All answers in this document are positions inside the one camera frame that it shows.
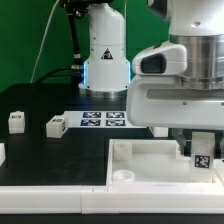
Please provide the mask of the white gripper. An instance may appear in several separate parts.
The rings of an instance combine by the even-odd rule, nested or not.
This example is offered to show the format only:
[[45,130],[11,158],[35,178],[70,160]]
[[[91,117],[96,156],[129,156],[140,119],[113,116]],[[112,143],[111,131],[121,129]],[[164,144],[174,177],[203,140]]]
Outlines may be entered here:
[[173,128],[180,154],[190,157],[191,142],[183,129],[224,130],[224,90],[184,89],[176,76],[136,75],[126,111],[134,126]]

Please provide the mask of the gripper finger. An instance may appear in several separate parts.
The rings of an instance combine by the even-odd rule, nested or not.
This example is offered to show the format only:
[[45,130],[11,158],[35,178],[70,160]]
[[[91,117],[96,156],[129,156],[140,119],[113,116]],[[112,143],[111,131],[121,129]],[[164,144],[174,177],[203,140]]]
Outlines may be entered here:
[[224,131],[215,133],[215,158],[224,159]]

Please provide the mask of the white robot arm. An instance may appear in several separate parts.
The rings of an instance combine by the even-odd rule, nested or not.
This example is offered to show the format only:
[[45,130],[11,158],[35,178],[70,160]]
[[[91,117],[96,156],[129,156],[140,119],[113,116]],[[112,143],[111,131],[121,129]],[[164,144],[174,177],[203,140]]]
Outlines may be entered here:
[[179,129],[224,128],[224,0],[129,0],[128,43],[135,80],[158,92],[143,112],[149,124]]

